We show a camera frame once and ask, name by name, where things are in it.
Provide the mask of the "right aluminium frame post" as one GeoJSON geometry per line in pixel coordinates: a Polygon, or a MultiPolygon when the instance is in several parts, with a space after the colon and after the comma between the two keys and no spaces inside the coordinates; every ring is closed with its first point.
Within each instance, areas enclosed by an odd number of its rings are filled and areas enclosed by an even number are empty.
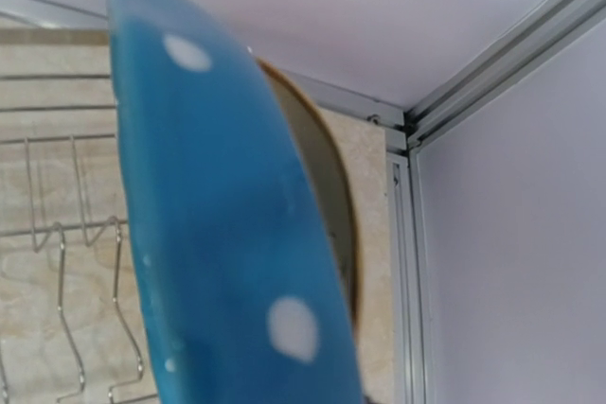
{"type": "Polygon", "coordinates": [[[605,0],[544,0],[406,113],[409,149],[492,101],[605,20],[605,0]]]}

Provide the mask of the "metal wire dish rack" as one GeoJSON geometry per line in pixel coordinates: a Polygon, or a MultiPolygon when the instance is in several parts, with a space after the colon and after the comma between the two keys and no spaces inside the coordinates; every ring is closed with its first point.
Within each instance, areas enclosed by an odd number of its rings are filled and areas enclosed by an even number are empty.
{"type": "Polygon", "coordinates": [[[103,16],[1,0],[1,399],[157,399],[103,16]]]}

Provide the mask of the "cream bird pattern plate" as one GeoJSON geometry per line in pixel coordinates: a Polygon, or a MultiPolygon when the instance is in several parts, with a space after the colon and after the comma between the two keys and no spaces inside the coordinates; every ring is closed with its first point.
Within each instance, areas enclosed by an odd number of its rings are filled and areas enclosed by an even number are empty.
{"type": "Polygon", "coordinates": [[[262,58],[258,66],[272,86],[308,170],[330,237],[353,332],[360,327],[363,252],[359,217],[348,171],[320,109],[283,72],[262,58]]]}

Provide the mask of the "blue polka dot plate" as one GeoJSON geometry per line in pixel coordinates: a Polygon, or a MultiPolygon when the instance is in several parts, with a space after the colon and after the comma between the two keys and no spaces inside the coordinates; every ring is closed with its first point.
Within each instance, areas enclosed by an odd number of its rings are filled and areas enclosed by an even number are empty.
{"type": "Polygon", "coordinates": [[[247,48],[191,0],[107,0],[134,272],[163,403],[361,403],[303,157],[247,48]]]}

